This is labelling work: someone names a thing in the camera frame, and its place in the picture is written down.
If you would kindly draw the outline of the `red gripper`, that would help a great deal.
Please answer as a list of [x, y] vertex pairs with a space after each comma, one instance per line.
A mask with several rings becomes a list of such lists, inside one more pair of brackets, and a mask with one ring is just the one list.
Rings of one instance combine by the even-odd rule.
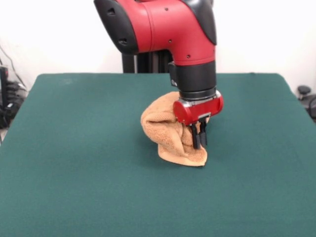
[[[218, 90], [214, 96], [208, 99], [199, 101], [179, 99], [173, 103], [173, 113], [177, 120], [184, 125], [190, 125], [194, 149], [200, 149], [200, 145], [207, 146], [207, 122], [205, 118], [220, 113], [223, 106], [224, 99]], [[198, 121], [200, 122], [199, 134], [196, 126]]]

